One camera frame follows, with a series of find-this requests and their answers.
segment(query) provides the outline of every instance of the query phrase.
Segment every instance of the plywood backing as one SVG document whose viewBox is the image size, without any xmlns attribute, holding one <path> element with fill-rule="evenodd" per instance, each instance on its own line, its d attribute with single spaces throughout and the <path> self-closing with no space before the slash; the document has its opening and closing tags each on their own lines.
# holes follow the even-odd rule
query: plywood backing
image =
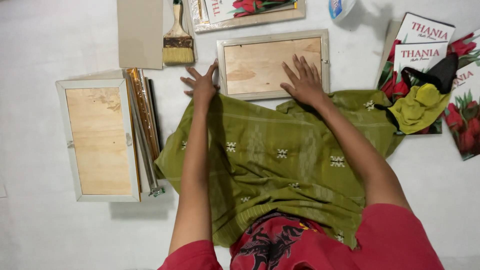
<svg viewBox="0 0 480 270">
<path fill-rule="evenodd" d="M 132 195 L 118 87 L 66 89 L 84 195 Z"/>
<path fill-rule="evenodd" d="M 283 61 L 298 75 L 293 54 L 315 63 L 321 73 L 319 37 L 228 46 L 224 47 L 224 53 L 229 95 L 282 90 L 280 83 L 290 83 L 281 65 Z"/>
</svg>

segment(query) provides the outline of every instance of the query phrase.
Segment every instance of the wooden brush handle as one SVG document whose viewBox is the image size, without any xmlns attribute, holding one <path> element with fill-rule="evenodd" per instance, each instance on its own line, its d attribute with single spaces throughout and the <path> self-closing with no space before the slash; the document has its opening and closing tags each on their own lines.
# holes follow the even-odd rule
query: wooden brush handle
<svg viewBox="0 0 480 270">
<path fill-rule="evenodd" d="M 190 35 L 183 30 L 181 26 L 181 21 L 183 17 L 183 5 L 173 5 L 173 15 L 175 21 L 173 23 L 172 29 L 164 37 L 189 37 Z"/>
</svg>

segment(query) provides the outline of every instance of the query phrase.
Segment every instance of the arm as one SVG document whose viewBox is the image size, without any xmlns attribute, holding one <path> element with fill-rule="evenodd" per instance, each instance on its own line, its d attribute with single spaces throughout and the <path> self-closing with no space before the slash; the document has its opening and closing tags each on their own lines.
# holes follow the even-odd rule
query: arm
<svg viewBox="0 0 480 270">
<path fill-rule="evenodd" d="M 293 56 L 293 60 L 300 73 L 300 78 L 283 63 L 283 68 L 293 86 L 287 83 L 282 83 L 280 86 L 296 100 L 314 107 L 323 117 L 340 144 L 349 165 L 363 180 L 367 206 L 386 203 L 411 211 L 402 186 L 392 168 L 323 92 L 322 82 L 315 65 L 310 67 L 304 57 L 299 60 L 296 55 Z"/>
<path fill-rule="evenodd" d="M 212 241 L 212 213 L 208 195 L 207 114 L 210 101 L 216 93 L 216 87 L 212 84 L 212 75 L 217 67 L 217 61 L 215 61 L 205 76 L 198 74 L 194 68 L 187 67 L 187 71 L 195 80 L 180 78 L 193 88 L 193 91 L 185 91 L 185 93 L 193 95 L 194 108 L 183 161 L 179 207 L 169 255 L 192 242 Z"/>
</svg>

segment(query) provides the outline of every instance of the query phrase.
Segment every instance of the brush bristles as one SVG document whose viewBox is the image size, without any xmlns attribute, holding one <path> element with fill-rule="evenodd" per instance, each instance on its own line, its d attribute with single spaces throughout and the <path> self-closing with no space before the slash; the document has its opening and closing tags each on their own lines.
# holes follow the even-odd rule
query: brush bristles
<svg viewBox="0 0 480 270">
<path fill-rule="evenodd" d="M 163 48 L 165 65 L 187 64 L 195 62 L 192 48 Z"/>
</svg>

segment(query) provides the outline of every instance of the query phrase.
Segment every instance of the green sarong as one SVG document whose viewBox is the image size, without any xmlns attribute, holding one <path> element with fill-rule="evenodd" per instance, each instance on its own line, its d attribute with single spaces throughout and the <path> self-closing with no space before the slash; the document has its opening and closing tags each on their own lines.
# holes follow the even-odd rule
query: green sarong
<svg viewBox="0 0 480 270">
<path fill-rule="evenodd" d="M 334 92 L 331 100 L 373 146 L 387 157 L 396 135 L 377 90 Z M 155 161 L 159 177 L 177 192 L 192 123 L 190 103 Z M 270 110 L 218 95 L 208 114 L 210 202 L 213 241 L 229 247 L 260 216 L 277 210 L 318 222 L 325 232 L 354 248 L 365 206 L 361 180 L 316 111 L 294 100 Z"/>
</svg>

